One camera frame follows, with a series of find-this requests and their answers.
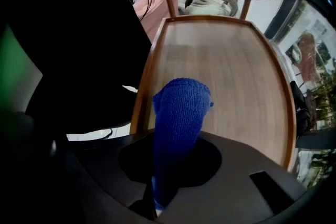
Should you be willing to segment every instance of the glass pane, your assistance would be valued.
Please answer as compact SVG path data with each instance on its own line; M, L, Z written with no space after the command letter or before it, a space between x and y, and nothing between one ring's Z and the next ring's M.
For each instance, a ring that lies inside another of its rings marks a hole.
M336 31L309 3L300 0L272 40L303 95L311 130L336 126Z

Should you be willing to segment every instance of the pink fabric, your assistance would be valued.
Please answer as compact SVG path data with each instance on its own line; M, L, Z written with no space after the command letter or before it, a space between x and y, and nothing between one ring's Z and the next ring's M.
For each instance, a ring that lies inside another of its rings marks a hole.
M148 0L137 0L133 4L134 10L140 19L147 9ZM175 14L178 15L178 0L173 0ZM153 42L156 32L163 18L170 17L166 0L152 0L152 5L141 24L149 40Z

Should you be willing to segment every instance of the wooden tray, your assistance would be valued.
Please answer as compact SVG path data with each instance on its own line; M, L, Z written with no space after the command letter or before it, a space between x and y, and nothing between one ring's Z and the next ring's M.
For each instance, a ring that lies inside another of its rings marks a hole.
M273 49L255 25L222 16L164 19L141 78L131 134L154 128L152 97L175 78L209 87L214 106L203 131L248 144L288 168L296 138L294 102Z

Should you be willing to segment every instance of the sock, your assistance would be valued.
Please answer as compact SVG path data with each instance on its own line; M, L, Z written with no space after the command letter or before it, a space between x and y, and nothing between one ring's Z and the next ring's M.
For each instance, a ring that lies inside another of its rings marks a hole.
M156 120L152 187L155 209L164 210L177 192L178 171L212 106L211 94L197 80L174 79L153 97L153 104Z

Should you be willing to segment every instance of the blue knitted sock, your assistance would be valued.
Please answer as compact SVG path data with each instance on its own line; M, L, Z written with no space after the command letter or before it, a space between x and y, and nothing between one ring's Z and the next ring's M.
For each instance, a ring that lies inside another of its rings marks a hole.
M193 149L212 103L206 85L194 79L174 79L154 96L153 104L152 187L155 208L163 210L177 192L178 170Z

